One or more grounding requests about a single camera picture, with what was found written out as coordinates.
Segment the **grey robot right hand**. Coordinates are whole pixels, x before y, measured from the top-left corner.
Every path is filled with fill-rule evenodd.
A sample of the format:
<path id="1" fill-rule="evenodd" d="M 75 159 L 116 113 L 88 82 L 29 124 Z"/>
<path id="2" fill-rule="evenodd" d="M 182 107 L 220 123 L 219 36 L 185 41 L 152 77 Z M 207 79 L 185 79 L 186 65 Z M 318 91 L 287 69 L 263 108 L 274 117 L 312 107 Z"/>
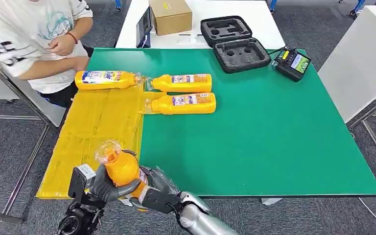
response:
<path id="1" fill-rule="evenodd" d="M 139 165 L 139 160 L 137 158 L 137 153 L 124 149 L 121 151 L 126 157 L 130 157 L 131 163 L 135 164 L 133 168 L 136 169 L 136 178 L 141 181 L 139 186 L 135 191 L 126 195 L 127 198 L 136 197 L 138 198 L 142 193 L 142 190 L 147 187 L 153 187 L 159 191 L 168 194 L 178 194 L 180 192 L 179 188 L 174 184 L 174 182 L 165 175 L 165 173 L 160 168 L 149 168 Z"/>

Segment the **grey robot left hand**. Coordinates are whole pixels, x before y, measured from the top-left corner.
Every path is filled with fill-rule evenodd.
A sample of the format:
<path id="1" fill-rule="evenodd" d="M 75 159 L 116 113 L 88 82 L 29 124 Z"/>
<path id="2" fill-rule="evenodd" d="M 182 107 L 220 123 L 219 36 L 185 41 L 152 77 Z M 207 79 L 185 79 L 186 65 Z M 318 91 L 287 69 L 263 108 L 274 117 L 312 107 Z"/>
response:
<path id="1" fill-rule="evenodd" d="M 96 171 L 94 185 L 90 189 L 90 193 L 103 202 L 109 203 L 134 192 L 140 184 L 140 179 L 134 179 L 128 184 L 116 187 L 107 173 L 106 166 L 101 164 Z"/>

